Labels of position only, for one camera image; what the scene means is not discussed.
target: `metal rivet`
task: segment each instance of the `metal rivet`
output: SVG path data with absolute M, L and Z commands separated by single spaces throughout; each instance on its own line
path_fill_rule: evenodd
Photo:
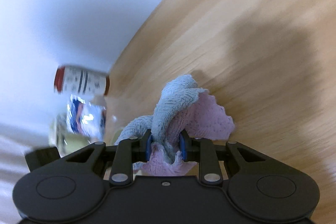
M 216 182 L 216 181 L 219 181 L 220 179 L 221 179 L 221 176 L 220 175 L 218 175 L 218 174 L 206 174 L 205 176 L 204 176 L 204 179 L 206 180 L 206 181 L 209 181 L 209 182 Z
M 126 181 L 128 179 L 128 176 L 126 174 L 114 174 L 112 176 L 112 180 L 115 182 L 123 182 Z

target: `wood grain surface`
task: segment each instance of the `wood grain surface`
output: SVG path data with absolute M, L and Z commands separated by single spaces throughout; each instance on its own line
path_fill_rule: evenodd
M 163 0 L 111 70 L 108 130 L 191 73 L 233 117 L 231 139 L 313 177 L 312 220 L 336 223 L 335 26 L 336 0 Z

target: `cloth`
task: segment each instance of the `cloth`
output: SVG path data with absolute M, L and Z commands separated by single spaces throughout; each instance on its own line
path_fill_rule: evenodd
M 105 134 L 106 109 L 103 106 L 86 103 L 76 95 L 71 95 L 68 102 L 68 131 L 102 141 Z
M 235 125 L 224 107 L 216 104 L 208 90 L 198 88 L 191 75 L 182 75 L 167 83 L 153 115 L 131 121 L 115 142 L 130 136 L 141 138 L 152 130 L 152 154 L 147 163 L 133 165 L 153 176 L 183 176 L 196 163 L 184 162 L 179 151 L 179 134 L 185 129 L 189 136 L 211 140 L 227 140 Z

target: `white wall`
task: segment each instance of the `white wall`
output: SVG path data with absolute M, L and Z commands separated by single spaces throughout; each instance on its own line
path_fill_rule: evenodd
M 15 224 L 20 220 L 12 200 L 12 191 L 18 179 L 29 172 L 23 157 L 23 153 L 29 150 L 27 144 L 0 135 L 0 224 Z
M 0 123 L 46 136 L 58 65 L 108 71 L 161 0 L 0 0 Z

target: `towel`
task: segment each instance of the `towel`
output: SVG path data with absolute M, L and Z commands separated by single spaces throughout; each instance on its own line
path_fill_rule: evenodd
M 227 140 L 235 125 L 214 96 L 198 88 L 191 75 L 182 75 L 167 83 L 161 92 L 154 114 L 131 121 L 115 142 L 131 136 L 141 138 L 152 131 L 152 154 L 147 163 L 133 164 L 133 171 L 142 170 L 153 176 L 183 176 L 196 163 L 184 162 L 179 151 L 179 134 L 211 140 Z

